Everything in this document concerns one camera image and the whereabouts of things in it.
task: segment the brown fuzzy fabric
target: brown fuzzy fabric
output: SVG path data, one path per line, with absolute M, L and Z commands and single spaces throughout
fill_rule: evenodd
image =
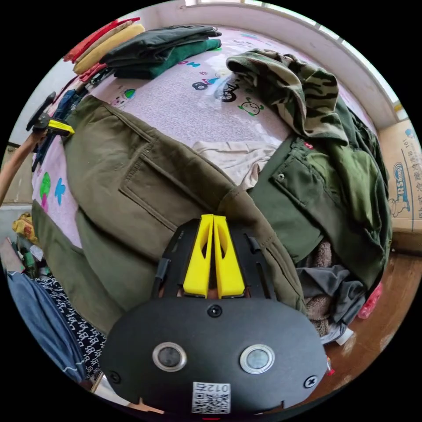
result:
M 323 239 L 312 255 L 312 259 L 307 262 L 307 264 L 310 263 L 309 267 L 328 268 L 333 265 L 331 243 L 328 240 Z M 330 332 L 328 316 L 331 297 L 319 295 L 314 298 L 305 298 L 305 303 L 308 311 L 308 318 L 318 331 L 320 337 L 327 335 Z
M 333 254 L 331 252 L 331 243 L 328 240 L 322 240 L 316 248 L 312 267 L 328 268 L 332 266 Z
M 320 337 L 327 335 L 330 332 L 328 316 L 331 297 L 319 295 L 314 298 L 306 298 L 305 303 L 308 311 L 308 318 L 318 331 Z

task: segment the black and white patterned fabric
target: black and white patterned fabric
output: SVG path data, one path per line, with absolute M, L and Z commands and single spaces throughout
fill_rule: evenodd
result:
M 93 380 L 101 371 L 98 358 L 106 338 L 73 309 L 60 283 L 53 276 L 37 278 L 35 281 L 47 291 L 69 324 L 75 335 L 75 340 L 82 350 L 88 378 Z

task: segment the wooden floor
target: wooden floor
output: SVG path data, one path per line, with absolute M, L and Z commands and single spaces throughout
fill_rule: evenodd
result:
M 385 349 L 402 323 L 422 278 L 422 258 L 391 253 L 382 277 L 383 293 L 366 320 L 355 318 L 352 337 L 343 345 L 325 346 L 335 373 L 325 376 L 301 406 L 346 385 L 359 376 Z

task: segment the bed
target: bed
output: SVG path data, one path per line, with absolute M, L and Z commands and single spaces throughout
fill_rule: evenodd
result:
M 109 76 L 91 89 L 90 94 L 190 147 L 198 140 L 248 140 L 276 148 L 290 134 L 290 128 L 227 69 L 226 59 L 261 48 L 290 53 L 322 65 L 290 46 L 256 33 L 225 27 L 219 27 L 219 31 L 222 45 L 216 50 L 184 60 L 154 80 Z M 341 82 L 339 86 L 347 106 L 376 133 L 358 100 Z M 77 204 L 68 188 L 66 160 L 59 136 L 54 138 L 42 165 L 37 165 L 32 185 L 33 200 L 40 203 L 74 246 L 82 248 L 75 223 Z

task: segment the blue jeans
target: blue jeans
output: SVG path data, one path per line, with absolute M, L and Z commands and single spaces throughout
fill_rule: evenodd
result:
M 48 293 L 18 272 L 8 272 L 11 296 L 31 334 L 50 359 L 71 379 L 87 378 L 82 351 Z

